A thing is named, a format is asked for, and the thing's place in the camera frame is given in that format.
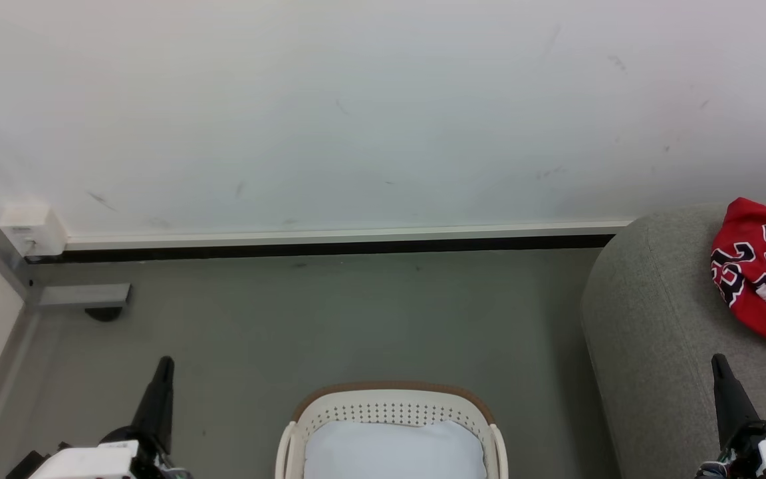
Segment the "right gripper body dark grey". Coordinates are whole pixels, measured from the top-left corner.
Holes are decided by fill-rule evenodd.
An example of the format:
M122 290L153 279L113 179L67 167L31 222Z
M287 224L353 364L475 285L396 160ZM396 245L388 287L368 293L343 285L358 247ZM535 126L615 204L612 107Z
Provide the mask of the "right gripper body dark grey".
M766 420L749 421L730 437L717 460L700 464L698 478L766 478Z

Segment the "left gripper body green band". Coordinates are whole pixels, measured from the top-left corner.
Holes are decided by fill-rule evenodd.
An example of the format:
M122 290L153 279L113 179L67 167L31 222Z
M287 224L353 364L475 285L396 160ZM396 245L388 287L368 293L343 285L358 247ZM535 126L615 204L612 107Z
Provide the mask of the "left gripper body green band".
M134 457L125 478L190 478L191 472L174 466L170 458L171 433L159 428L125 426L107 434L101 448L127 448Z

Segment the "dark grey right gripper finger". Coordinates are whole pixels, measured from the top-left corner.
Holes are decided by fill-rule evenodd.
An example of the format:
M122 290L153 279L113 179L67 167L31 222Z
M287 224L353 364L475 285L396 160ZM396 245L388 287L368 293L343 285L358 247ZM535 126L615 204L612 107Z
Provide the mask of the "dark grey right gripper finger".
M743 385L725 355L719 355L719 433L735 434L743 424L758 420Z
M711 369L718 440L720 446L725 446L743 424L742 385L736 379L725 355L712 355Z

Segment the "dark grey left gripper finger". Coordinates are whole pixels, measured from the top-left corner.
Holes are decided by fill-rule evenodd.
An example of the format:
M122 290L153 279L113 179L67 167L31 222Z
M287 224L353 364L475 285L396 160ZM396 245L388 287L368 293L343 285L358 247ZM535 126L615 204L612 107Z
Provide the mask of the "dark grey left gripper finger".
M155 386L157 395L155 436L165 454L170 454L174 409L174 359L172 357L160 359L155 372Z
M141 397L140 404L136 410L136 416L134 416L132 421L132 430L142 444L149 444L153 450L163 452L164 450L162 450L155 436L155 421L157 418L155 372L151 382L147 385L143 397Z

